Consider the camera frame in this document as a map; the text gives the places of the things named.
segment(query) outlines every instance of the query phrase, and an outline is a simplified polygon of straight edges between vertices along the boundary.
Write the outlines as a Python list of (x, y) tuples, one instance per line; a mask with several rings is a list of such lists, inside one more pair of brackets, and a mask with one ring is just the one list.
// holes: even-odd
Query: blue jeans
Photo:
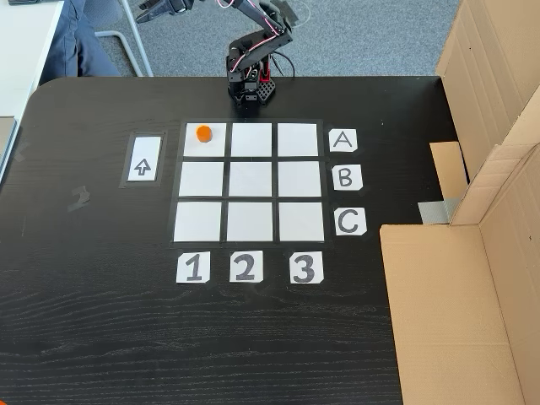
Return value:
[(120, 76), (84, 15), (85, 3), (65, 0), (40, 84), (66, 76)]

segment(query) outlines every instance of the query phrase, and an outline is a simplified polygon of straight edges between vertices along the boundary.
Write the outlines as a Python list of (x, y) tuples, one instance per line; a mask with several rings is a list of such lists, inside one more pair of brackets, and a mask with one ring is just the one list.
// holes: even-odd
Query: dark wood table surface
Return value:
[[(32, 96), (0, 188), (0, 400), (402, 403), (378, 230), (442, 198), (429, 143), (456, 133), (441, 81), (276, 82), (264, 108), (236, 108), (224, 78), (71, 78)], [(229, 283), (228, 251), (210, 282), (176, 283), (176, 152), (197, 118), (357, 129), (364, 189), (328, 198), (365, 207), (369, 231), (324, 252), (323, 283), (289, 283), (280, 249), (259, 284)], [(164, 130), (160, 186), (120, 188), (130, 133)], [(81, 186), (89, 203), (69, 211)]]

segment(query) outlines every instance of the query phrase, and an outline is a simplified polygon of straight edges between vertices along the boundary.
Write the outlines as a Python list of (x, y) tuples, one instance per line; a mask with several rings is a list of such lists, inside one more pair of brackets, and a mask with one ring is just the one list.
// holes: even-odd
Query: chair leg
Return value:
[(127, 21), (129, 21), (133, 36), (135, 37), (135, 42), (137, 43), (137, 48), (141, 54), (141, 58), (143, 59), (143, 65), (146, 69), (146, 73), (149, 77), (153, 77), (154, 74), (152, 73), (152, 68), (150, 67), (149, 58), (146, 56), (146, 51), (144, 50), (143, 42), (141, 41), (141, 35), (138, 33), (137, 23), (133, 18), (132, 10), (129, 8), (127, 0), (121, 0), (121, 5), (124, 7), (124, 11), (126, 12)]
[(133, 70), (135, 70), (135, 73), (140, 78), (143, 76), (143, 72), (141, 72), (141, 68), (138, 66), (137, 60), (135, 59), (135, 56), (133, 55), (132, 48), (127, 43), (126, 37), (122, 32), (118, 31), (98, 31), (95, 33), (95, 36), (98, 38), (103, 38), (105, 36), (115, 36), (118, 38), (124, 47), (124, 50), (126, 51), (127, 57), (129, 58), (129, 62), (132, 63)]

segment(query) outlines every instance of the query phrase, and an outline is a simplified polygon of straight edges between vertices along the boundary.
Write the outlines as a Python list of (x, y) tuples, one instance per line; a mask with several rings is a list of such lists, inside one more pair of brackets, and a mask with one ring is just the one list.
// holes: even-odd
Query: arrow symbol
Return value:
[(143, 159), (141, 163), (135, 166), (135, 170), (138, 170), (139, 176), (144, 176), (144, 173), (147, 170), (152, 170), (152, 168), (149, 165), (149, 162), (146, 161), (146, 159)]

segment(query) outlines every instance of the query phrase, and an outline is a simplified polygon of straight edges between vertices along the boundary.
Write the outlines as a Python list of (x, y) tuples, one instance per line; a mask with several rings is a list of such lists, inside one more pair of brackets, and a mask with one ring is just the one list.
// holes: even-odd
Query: white desk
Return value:
[(15, 117), (15, 133), (26, 102), (40, 81), (62, 6), (63, 2), (10, 6), (8, 0), (0, 0), (0, 116)]

